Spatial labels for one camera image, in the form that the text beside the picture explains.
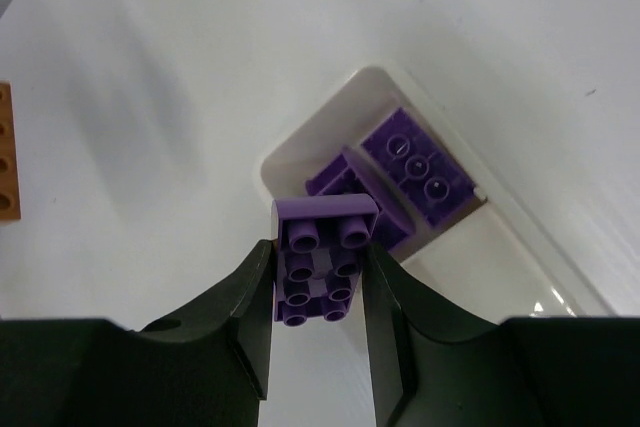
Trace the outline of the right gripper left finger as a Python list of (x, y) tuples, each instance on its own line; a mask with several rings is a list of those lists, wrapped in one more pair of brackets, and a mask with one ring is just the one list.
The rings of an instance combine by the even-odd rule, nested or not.
[(268, 391), (274, 244), (139, 331), (101, 318), (1, 324), (5, 426), (254, 426)]

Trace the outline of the purple crown lego brick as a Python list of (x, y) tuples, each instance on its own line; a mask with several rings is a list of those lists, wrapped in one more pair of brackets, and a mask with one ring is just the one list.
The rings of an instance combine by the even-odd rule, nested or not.
[(348, 314), (379, 209), (367, 194), (304, 196), (272, 204), (274, 320), (297, 327)]

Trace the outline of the purple half-round lego brick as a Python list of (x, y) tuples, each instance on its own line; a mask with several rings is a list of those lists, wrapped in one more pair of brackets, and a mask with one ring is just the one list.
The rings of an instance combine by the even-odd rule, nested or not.
[(474, 197), (474, 182), (403, 108), (374, 129), (361, 147), (432, 228)]

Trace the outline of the white three-compartment tray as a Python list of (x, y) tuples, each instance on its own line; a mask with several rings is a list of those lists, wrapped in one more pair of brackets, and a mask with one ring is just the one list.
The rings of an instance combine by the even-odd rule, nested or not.
[(375, 236), (421, 282), (472, 313), (616, 315), (619, 307), (391, 62), (357, 68), (257, 163), (266, 201), (364, 192)]

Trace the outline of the brown lego brick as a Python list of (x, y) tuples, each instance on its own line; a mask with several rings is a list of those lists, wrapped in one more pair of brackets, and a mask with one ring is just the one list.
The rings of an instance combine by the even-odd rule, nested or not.
[(0, 92), (0, 124), (1, 124), (1, 211), (2, 223), (21, 219), (19, 176), (17, 166), (17, 151), (15, 138), (15, 123), (11, 95), (8, 82), (1, 82)]

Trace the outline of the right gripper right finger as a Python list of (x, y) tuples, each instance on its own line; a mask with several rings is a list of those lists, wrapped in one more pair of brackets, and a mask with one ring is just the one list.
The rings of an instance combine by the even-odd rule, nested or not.
[(635, 317), (494, 324), (367, 249), (363, 302), (380, 426), (635, 426)]

